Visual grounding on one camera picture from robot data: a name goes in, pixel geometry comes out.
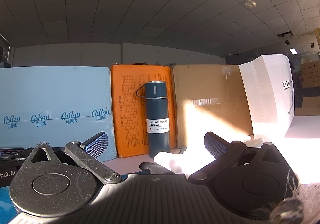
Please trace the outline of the large light blue box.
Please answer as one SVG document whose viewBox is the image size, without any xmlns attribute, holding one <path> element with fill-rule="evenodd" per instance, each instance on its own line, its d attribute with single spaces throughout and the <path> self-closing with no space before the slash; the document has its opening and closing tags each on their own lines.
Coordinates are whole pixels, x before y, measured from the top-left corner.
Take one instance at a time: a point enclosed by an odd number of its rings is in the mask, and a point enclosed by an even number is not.
<svg viewBox="0 0 320 224">
<path fill-rule="evenodd" d="M 100 162 L 117 157 L 107 67 L 1 69 L 1 148 L 29 148 L 46 141 L 64 147 L 107 134 Z"/>
</svg>

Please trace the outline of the dark blue vacuum bottle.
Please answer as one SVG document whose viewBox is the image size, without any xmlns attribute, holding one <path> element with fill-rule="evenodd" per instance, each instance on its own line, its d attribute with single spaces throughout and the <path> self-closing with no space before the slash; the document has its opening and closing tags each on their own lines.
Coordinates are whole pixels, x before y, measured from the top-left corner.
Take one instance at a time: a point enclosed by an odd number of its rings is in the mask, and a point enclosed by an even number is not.
<svg viewBox="0 0 320 224">
<path fill-rule="evenodd" d="M 136 91 L 136 96 L 145 101 L 149 156 L 154 158 L 159 152 L 170 151 L 167 84 L 165 81 L 149 81 L 140 88 L 144 89 L 144 95 Z"/>
</svg>

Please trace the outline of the white paper bag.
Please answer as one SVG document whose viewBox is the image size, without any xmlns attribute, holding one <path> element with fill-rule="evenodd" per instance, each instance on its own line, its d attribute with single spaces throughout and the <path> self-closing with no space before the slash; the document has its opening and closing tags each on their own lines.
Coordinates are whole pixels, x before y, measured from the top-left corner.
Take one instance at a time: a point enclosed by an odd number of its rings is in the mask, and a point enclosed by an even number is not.
<svg viewBox="0 0 320 224">
<path fill-rule="evenodd" d="M 261 55 L 239 65 L 244 84 L 253 135 L 265 141 L 282 138 L 295 112 L 295 93 L 289 58 Z"/>
</svg>

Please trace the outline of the blue printed table mat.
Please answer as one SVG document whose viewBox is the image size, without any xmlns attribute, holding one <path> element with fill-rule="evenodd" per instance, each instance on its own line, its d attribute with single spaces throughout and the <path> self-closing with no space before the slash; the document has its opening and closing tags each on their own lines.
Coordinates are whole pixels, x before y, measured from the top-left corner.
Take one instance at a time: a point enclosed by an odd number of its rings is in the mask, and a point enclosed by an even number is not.
<svg viewBox="0 0 320 224">
<path fill-rule="evenodd" d="M 0 224 L 7 224 L 18 215 L 10 199 L 9 188 L 9 186 L 0 188 Z"/>
</svg>

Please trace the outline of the smartphone with lit screen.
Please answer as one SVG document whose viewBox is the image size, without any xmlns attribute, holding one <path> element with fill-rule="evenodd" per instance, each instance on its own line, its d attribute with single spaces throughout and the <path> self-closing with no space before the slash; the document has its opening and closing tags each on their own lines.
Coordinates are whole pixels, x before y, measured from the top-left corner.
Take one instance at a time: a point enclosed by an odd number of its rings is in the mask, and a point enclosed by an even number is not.
<svg viewBox="0 0 320 224">
<path fill-rule="evenodd" d="M 1 148 L 1 163 L 9 162 L 10 160 L 25 160 L 32 152 L 32 150 L 33 148 Z"/>
</svg>

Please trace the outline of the brown cardboard box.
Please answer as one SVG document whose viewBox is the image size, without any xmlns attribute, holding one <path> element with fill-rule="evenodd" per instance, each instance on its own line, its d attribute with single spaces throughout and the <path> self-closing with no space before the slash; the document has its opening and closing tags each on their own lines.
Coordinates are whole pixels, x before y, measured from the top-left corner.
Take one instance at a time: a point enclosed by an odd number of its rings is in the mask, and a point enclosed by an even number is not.
<svg viewBox="0 0 320 224">
<path fill-rule="evenodd" d="M 175 65 L 171 75 L 178 147 L 201 145 L 207 132 L 228 142 L 251 139 L 252 121 L 237 65 Z"/>
</svg>

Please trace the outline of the orange cardboard box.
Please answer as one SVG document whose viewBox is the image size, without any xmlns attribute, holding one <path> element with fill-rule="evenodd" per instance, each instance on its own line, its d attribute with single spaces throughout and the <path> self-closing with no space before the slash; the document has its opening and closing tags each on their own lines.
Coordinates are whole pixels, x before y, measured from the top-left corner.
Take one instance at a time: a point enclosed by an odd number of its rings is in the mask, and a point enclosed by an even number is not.
<svg viewBox="0 0 320 224">
<path fill-rule="evenodd" d="M 113 123 L 116 148 L 121 158 L 149 152 L 145 101 L 136 96 L 136 91 L 144 95 L 144 89 L 140 87 L 149 81 L 165 81 L 167 84 L 170 147 L 177 146 L 170 68 L 161 65 L 112 65 Z"/>
</svg>

